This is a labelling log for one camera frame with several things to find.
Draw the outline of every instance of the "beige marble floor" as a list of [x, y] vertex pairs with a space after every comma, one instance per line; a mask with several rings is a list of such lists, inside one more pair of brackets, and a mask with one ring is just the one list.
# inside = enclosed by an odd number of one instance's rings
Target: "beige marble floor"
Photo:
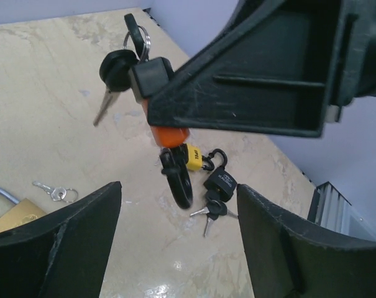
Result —
[[[39, 180], [85, 196], [120, 180], [122, 209], [102, 298], [253, 297], [237, 220], [179, 209], [160, 174], [158, 148], [141, 107], [124, 93], [98, 128], [102, 59], [121, 48], [123, 15], [133, 12], [152, 38], [151, 57], [177, 68], [187, 56], [139, 9], [0, 25], [0, 186], [46, 212], [63, 207], [32, 186]], [[271, 201], [306, 216], [313, 185], [266, 137], [195, 130], [190, 142], [219, 147], [227, 166]], [[192, 174], [203, 206], [205, 173]], [[0, 215], [10, 206], [0, 199]], [[236, 211], [236, 198], [228, 206]]]

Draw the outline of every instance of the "black hook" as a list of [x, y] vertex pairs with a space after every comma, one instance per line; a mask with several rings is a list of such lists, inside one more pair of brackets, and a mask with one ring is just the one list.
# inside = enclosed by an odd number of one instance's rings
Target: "black hook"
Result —
[[201, 157], [201, 159], [202, 159], [205, 163], [207, 163], [206, 165], [203, 165], [203, 166], [201, 167], [203, 170], [205, 170], [205, 171], [209, 171], [209, 172], [214, 171], [215, 166], [214, 166], [214, 163], [213, 163], [213, 161], [211, 160], [210, 157], [208, 157], [208, 156], [204, 156], [204, 155], [203, 155], [203, 156]]
[[181, 209], [187, 209], [193, 203], [193, 191], [185, 160], [180, 155], [180, 148], [164, 148], [160, 153], [163, 165], [162, 174], [167, 177], [174, 200]]
[[142, 52], [144, 51], [145, 41], [139, 31], [137, 21], [132, 14], [126, 14], [124, 16], [124, 22], [126, 22], [127, 29], [130, 32], [132, 42], [135, 46], [135, 51], [137, 52], [137, 56], [141, 57]]
[[222, 163], [219, 167], [222, 168], [222, 169], [225, 169], [225, 167], [227, 165], [227, 156], [226, 156], [226, 153], [223, 150], [221, 150], [219, 148], [214, 149], [212, 152], [208, 153], [208, 158], [209, 159], [214, 158], [216, 153], [219, 153], [219, 154], [222, 155], [223, 161], [222, 161]]

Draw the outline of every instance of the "metal ring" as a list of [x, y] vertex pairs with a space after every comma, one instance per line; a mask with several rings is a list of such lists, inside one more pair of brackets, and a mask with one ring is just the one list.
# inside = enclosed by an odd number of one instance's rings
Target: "metal ring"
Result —
[[[142, 54], [139, 57], [139, 62], [138, 62], [138, 63], [141, 63], [141, 62], [147, 61], [149, 59], [150, 36], [149, 36], [149, 33], [146, 31], [145, 28], [143, 28], [142, 26], [139, 26], [139, 25], [138, 25], [138, 28], [140, 30], [142, 30], [144, 35], [145, 35], [144, 50], [142, 51]], [[124, 41], [123, 41], [123, 49], [124, 50], [127, 48], [127, 42], [128, 42], [128, 39], [130, 38], [130, 36], [131, 36], [131, 33], [128, 31], [127, 34], [126, 34], [126, 37], [124, 37]]]
[[76, 189], [73, 189], [73, 188], [66, 188], [66, 192], [68, 191], [73, 191], [75, 193], [75, 197], [72, 199], [72, 200], [65, 200], [66, 196], [62, 199], [63, 202], [65, 203], [73, 203], [73, 202], [76, 202], [77, 199], [78, 199], [78, 191]]

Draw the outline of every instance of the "padlock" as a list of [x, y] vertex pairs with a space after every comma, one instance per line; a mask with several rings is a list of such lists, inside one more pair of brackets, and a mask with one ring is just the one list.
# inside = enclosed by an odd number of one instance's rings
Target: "padlock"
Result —
[[45, 215], [42, 209], [28, 199], [20, 201], [3, 188], [0, 188], [0, 194], [15, 204], [10, 211], [0, 217], [0, 233], [27, 224]]
[[203, 158], [201, 156], [200, 148], [184, 143], [180, 146], [181, 154], [183, 155], [186, 167], [190, 171], [198, 171], [203, 168]]
[[209, 191], [217, 191], [220, 200], [227, 202], [232, 198], [237, 182], [222, 166], [219, 166], [210, 174], [204, 186]]

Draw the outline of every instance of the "car key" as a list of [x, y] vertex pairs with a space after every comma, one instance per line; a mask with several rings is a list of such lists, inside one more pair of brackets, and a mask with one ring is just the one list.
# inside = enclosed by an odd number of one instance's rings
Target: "car key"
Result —
[[229, 215], [230, 217], [233, 217], [234, 219], [238, 219], [239, 218], [239, 216], [237, 214], [235, 214], [232, 211], [230, 211], [226, 207], [226, 204], [223, 201], [221, 201], [221, 197], [220, 197], [220, 195], [219, 195], [219, 193], [217, 191], [212, 190], [212, 189], [209, 190], [209, 191], [207, 191], [205, 198], [206, 198], [206, 200], [208, 202], [212, 202], [213, 204], [218, 204], [218, 206], [219, 206], [218, 207], [218, 209], [219, 209], [218, 214], [219, 215], [221, 215], [221, 216]]
[[103, 119], [120, 93], [131, 88], [128, 71], [137, 63], [137, 56], [131, 50], [117, 50], [106, 55], [99, 67], [99, 76], [106, 85], [106, 91], [99, 112], [94, 119], [94, 126], [97, 126]]
[[64, 187], [51, 187], [38, 181], [33, 181], [32, 184], [43, 189], [53, 201], [62, 201], [66, 197], [67, 190]]
[[206, 223], [206, 228], [204, 229], [204, 235], [203, 235], [205, 238], [207, 237], [211, 226], [218, 219], [218, 217], [219, 217], [218, 214], [207, 213], [207, 223]]
[[207, 204], [206, 204], [206, 207], [192, 213], [190, 216], [192, 217], [192, 216], [195, 216], [195, 215], [208, 214], [208, 213], [220, 214], [220, 212], [222, 212], [222, 205], [221, 204], [219, 204], [216, 201], [208, 201]]

